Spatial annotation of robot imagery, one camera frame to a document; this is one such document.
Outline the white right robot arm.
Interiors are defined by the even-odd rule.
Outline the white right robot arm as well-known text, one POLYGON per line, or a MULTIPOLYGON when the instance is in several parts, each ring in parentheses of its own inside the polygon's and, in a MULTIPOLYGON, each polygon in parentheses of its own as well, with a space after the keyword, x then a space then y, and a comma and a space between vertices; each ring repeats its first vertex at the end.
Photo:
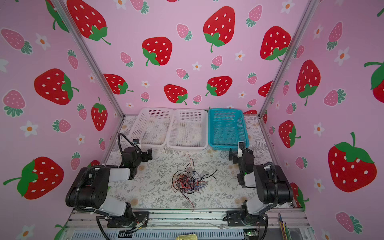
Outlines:
POLYGON ((294 193, 282 168, 272 162, 254 164, 253 151, 230 151, 229 160, 238 164, 237 180, 241 187, 255 189, 257 194, 244 201, 239 211, 228 211, 223 218, 230 227, 267 226, 267 212, 293 201, 294 193))

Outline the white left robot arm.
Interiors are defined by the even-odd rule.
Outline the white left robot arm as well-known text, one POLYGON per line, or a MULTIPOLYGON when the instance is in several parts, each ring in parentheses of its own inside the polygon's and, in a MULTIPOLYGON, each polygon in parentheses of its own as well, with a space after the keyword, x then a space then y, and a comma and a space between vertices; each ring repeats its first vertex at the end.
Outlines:
POLYGON ((124 134, 118 134, 121 164, 95 165, 82 168, 66 195, 66 205, 79 213, 96 214, 99 228, 101 220, 108 228, 129 228, 130 232, 145 228, 149 212, 134 213, 129 202, 108 195, 110 184, 133 180, 141 163, 153 159, 153 150, 142 149, 139 139, 130 141, 124 134))

